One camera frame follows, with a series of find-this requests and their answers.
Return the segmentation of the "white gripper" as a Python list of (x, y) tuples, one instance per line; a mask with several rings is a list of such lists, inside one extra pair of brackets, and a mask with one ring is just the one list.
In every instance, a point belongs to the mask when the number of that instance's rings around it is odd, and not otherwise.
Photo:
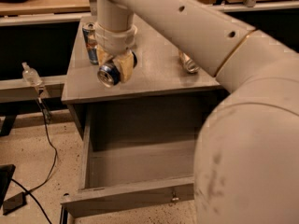
[(104, 65), (113, 58), (112, 55), (118, 55), (114, 64), (120, 72), (121, 83), (127, 82), (134, 70), (134, 54), (128, 49), (135, 44), (136, 33), (135, 25), (124, 32), (111, 32), (99, 23), (95, 24), (95, 38), (99, 44), (96, 48), (98, 64)]

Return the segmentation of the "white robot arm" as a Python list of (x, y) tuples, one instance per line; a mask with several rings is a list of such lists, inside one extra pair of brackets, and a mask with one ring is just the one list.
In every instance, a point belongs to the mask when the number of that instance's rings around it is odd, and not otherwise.
[(125, 50), (139, 16), (230, 94), (194, 155), (198, 224), (299, 224), (299, 60), (270, 35), (194, 0), (98, 0), (99, 43)]

